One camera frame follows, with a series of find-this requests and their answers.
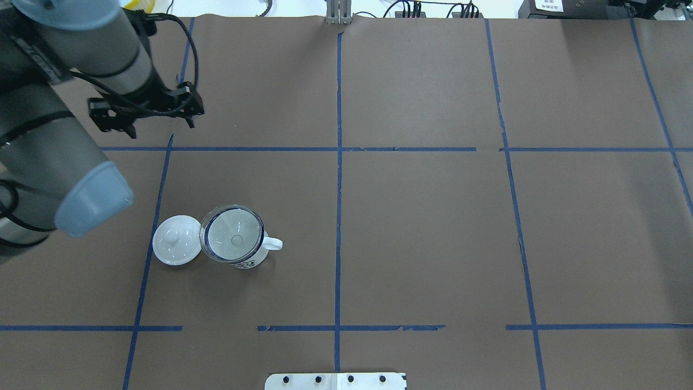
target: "white label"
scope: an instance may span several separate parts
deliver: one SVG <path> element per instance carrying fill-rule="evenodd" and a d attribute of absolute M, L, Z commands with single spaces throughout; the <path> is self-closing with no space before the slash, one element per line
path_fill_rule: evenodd
<path fill-rule="evenodd" d="M 563 0 L 534 0 L 538 10 L 550 12 L 563 12 Z"/>

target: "yellow object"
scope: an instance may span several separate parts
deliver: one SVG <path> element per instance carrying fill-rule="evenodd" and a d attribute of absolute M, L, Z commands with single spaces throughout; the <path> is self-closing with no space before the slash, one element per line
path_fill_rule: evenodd
<path fill-rule="evenodd" d="M 131 2 L 125 4 L 123 8 L 128 10 L 144 10 L 146 13 L 151 13 L 154 9 L 154 2 L 156 0 L 132 0 Z"/>

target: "white mug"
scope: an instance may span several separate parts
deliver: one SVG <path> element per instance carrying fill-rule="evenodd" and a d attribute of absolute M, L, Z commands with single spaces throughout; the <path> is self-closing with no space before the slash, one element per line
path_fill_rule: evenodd
<path fill-rule="evenodd" d="M 259 215 L 233 203 L 218 206 L 204 217 L 200 244 L 211 259 L 240 269 L 258 266 L 269 251 L 283 246 L 280 239 L 267 235 Z"/>

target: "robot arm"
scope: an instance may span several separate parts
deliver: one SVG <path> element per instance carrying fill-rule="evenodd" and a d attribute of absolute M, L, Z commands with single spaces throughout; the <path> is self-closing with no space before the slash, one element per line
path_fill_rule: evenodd
<path fill-rule="evenodd" d="M 136 119 L 182 117 L 193 127 L 204 112 L 197 72 L 170 90 L 152 65 L 147 36 L 165 18 L 126 14 L 117 0 L 0 0 L 0 256 L 56 228 L 79 237 L 134 199 L 49 83 L 74 75 L 97 85 L 91 118 L 133 138 Z"/>

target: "gray metal bracket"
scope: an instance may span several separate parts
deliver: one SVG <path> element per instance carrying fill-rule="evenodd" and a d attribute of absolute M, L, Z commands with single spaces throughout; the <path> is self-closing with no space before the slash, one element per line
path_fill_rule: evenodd
<path fill-rule="evenodd" d="M 351 24 L 351 0 L 327 0 L 327 24 Z"/>

